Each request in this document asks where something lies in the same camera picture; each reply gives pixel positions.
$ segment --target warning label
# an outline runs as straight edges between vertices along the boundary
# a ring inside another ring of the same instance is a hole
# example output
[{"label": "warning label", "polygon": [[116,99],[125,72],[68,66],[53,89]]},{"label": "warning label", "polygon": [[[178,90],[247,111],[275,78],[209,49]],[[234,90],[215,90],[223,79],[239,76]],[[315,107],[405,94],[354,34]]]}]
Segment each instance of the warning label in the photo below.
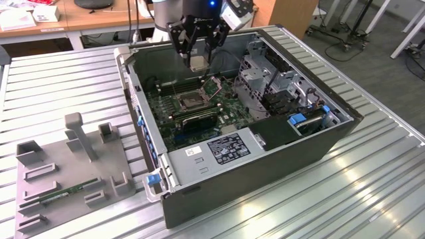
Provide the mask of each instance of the warning label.
[{"label": "warning label", "polygon": [[207,143],[218,164],[225,164],[250,154],[237,133]]}]

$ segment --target blue latch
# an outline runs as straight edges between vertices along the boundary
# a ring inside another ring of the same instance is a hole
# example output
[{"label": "blue latch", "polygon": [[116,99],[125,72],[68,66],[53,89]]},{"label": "blue latch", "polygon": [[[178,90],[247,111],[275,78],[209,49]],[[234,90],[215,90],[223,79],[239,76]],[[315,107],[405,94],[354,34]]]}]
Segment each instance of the blue latch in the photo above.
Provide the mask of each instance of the blue latch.
[{"label": "blue latch", "polygon": [[289,118],[289,122],[293,125],[295,125],[297,123],[301,123],[303,121],[306,121],[306,118],[302,114],[295,114],[295,115],[290,116],[290,118]]},{"label": "blue latch", "polygon": [[144,124],[145,124],[144,118],[142,118],[141,116],[138,116],[137,125],[138,125],[138,126],[142,126]]},{"label": "blue latch", "polygon": [[325,111],[326,113],[330,112],[329,106],[323,106],[322,109],[323,109],[323,111]]},{"label": "blue latch", "polygon": [[146,179],[147,179],[147,185],[151,186],[153,184],[159,183],[161,176],[159,174],[153,174],[153,175],[149,175]]}]

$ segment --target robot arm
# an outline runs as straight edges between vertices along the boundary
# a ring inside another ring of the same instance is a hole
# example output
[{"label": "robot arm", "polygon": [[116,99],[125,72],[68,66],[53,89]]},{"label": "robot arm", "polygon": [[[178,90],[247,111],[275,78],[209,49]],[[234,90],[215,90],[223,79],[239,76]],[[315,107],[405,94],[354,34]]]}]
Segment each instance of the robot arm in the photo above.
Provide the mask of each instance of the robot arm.
[{"label": "robot arm", "polygon": [[[203,70],[211,60],[211,51],[222,46],[229,30],[239,30],[249,22],[253,11],[251,0],[155,0],[153,2],[155,27],[169,33],[185,66],[193,71]],[[182,14],[178,20],[173,20],[179,7]],[[198,56],[193,63],[191,48],[201,37],[205,38],[205,55]]]}]

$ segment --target slotted metal surface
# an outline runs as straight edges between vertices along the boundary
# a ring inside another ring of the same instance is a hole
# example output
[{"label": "slotted metal surface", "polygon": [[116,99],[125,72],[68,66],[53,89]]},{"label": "slotted metal surface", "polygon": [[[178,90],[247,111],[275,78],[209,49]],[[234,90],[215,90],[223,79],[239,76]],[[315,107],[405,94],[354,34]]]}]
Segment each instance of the slotted metal surface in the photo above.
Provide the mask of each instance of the slotted metal surface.
[{"label": "slotted metal surface", "polygon": [[14,145],[65,139],[70,112],[81,112],[86,132],[105,121],[118,126],[138,193],[34,238],[423,238],[423,136],[285,29],[263,30],[365,116],[322,160],[167,230],[141,185],[113,47],[14,58],[0,91],[0,239],[14,228]]}]

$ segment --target barcode sticker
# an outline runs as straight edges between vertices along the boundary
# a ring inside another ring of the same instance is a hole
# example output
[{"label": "barcode sticker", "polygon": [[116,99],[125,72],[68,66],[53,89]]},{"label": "barcode sticker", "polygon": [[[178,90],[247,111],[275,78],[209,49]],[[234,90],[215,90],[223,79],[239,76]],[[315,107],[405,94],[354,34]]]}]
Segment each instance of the barcode sticker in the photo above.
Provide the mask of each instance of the barcode sticker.
[{"label": "barcode sticker", "polygon": [[197,153],[201,153],[201,147],[195,146],[194,148],[186,149],[186,155],[191,156],[195,155]]},{"label": "barcode sticker", "polygon": [[61,27],[61,28],[41,29],[40,31],[41,32],[48,32],[48,31],[62,31],[62,30],[64,30],[64,28]]}]

